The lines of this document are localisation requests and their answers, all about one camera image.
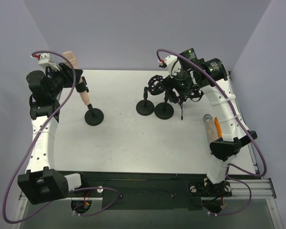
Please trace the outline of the black tripod shock mount stand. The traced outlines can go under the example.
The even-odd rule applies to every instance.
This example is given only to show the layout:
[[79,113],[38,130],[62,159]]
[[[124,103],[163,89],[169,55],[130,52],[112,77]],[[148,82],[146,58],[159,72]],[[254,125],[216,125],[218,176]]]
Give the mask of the black tripod shock mount stand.
[[183,120],[183,104],[188,99],[195,103],[199,102],[202,99],[203,95],[204,93],[201,89],[199,89],[198,87],[194,87],[194,89],[191,89],[190,91],[187,91],[184,94],[178,96],[178,104],[181,108],[181,120]]

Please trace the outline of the beige microphone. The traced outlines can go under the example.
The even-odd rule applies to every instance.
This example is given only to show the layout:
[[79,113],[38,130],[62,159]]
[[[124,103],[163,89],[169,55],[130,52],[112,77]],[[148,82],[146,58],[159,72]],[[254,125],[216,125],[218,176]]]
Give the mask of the beige microphone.
[[[62,55],[70,61],[70,63],[73,65],[75,69],[79,69],[77,58],[72,51],[66,51]],[[87,90],[85,90],[84,92],[79,92],[79,95],[85,105],[90,104],[90,98]]]

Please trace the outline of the black round base clip stand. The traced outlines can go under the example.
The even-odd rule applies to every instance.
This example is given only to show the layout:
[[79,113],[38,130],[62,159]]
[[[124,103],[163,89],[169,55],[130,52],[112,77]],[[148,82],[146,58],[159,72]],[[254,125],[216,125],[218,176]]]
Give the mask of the black round base clip stand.
[[170,119],[174,114],[174,108],[168,103],[169,96],[164,95],[164,102],[159,103],[154,110],[155,115],[162,120]]

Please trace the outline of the silver glitter microphone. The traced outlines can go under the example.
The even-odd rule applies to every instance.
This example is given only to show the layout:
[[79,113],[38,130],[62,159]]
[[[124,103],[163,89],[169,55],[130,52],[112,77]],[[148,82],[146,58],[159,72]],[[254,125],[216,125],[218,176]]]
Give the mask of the silver glitter microphone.
[[205,114],[203,116],[203,122],[206,130],[207,140],[210,144],[216,140],[216,134],[213,126],[213,117],[210,114]]

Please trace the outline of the black stand with orange microphone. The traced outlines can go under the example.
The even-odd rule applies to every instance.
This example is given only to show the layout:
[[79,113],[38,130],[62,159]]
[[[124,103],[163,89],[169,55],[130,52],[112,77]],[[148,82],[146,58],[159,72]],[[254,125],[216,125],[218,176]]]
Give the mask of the black stand with orange microphone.
[[159,95],[164,92],[164,88],[162,86],[162,81],[164,78],[160,75],[155,75],[150,78],[148,81],[148,85],[144,87],[143,90],[143,99],[140,100],[136,105],[136,111],[138,114],[142,116],[149,116],[154,112],[155,106],[148,99],[148,94],[150,95]]

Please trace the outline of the black stand with beige microphone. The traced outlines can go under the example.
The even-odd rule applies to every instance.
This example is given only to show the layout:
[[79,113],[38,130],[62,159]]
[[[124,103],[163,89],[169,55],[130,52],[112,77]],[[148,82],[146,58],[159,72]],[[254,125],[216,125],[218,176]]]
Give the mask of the black stand with beige microphone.
[[88,111],[84,115],[85,122],[90,126],[97,126],[104,120],[104,114],[102,110],[93,107],[90,102],[89,89],[87,87],[87,82],[82,76],[79,82],[75,86],[76,91],[79,93],[83,103],[87,106]]

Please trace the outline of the orange microphone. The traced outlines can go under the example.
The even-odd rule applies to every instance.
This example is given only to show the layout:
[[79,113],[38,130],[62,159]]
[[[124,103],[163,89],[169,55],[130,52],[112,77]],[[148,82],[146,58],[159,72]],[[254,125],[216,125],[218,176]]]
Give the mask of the orange microphone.
[[221,127],[220,127],[220,124],[219,124],[217,117],[215,117],[215,119],[214,119],[214,124],[215,124],[216,130],[217,130],[217,135],[219,138],[221,138],[222,137],[222,130],[221,130]]

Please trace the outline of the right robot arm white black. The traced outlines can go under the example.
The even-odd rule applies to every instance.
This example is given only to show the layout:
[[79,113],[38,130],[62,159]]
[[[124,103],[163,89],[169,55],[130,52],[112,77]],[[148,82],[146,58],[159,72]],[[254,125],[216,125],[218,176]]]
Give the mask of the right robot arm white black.
[[182,104],[193,97],[194,91],[201,91],[219,121],[222,135],[209,145],[213,159],[206,174],[207,181],[203,184],[205,193],[214,195],[226,179],[228,167],[241,149],[257,138],[257,134],[249,130],[241,118],[236,96],[220,59],[199,59],[191,48],[180,54],[170,53],[164,59],[159,58],[158,62],[169,72],[161,84],[171,102]]

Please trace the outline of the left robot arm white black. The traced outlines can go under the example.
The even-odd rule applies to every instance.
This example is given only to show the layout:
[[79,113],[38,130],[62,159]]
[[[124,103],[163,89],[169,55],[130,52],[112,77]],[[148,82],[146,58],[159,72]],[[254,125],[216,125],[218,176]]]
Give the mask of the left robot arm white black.
[[64,88],[78,82],[83,71],[72,70],[60,63],[57,70],[46,67],[26,76],[31,96],[30,116],[33,130],[33,147],[25,174],[17,183],[31,204],[66,198],[73,191],[77,196],[87,194],[89,185],[79,173],[63,175],[54,168],[54,140],[59,123],[58,95]]

